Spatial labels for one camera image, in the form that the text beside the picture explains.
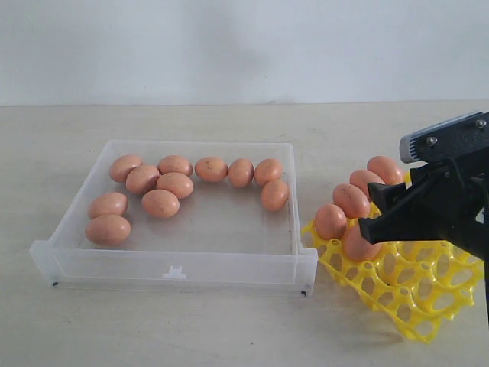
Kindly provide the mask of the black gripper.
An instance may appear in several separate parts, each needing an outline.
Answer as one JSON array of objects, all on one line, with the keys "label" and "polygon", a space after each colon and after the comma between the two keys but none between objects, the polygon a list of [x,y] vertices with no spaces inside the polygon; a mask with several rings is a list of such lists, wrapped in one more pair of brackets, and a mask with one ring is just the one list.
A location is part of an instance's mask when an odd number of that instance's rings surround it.
[{"label": "black gripper", "polygon": [[451,162],[421,180],[404,184],[368,184],[381,214],[360,219],[361,235],[371,244],[389,241],[445,240],[453,245],[486,245],[488,221],[477,215],[488,211],[488,174],[464,177]]}]

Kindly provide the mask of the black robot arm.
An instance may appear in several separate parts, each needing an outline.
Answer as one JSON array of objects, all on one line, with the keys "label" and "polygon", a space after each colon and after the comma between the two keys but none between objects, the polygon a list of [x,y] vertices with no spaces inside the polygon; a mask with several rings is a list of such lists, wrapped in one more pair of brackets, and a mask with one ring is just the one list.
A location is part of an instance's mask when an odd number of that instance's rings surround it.
[{"label": "black robot arm", "polygon": [[468,176],[449,158],[412,169],[409,187],[369,183],[381,214],[360,219],[361,236],[371,244],[390,241],[447,241],[488,260],[488,183],[484,173]]}]

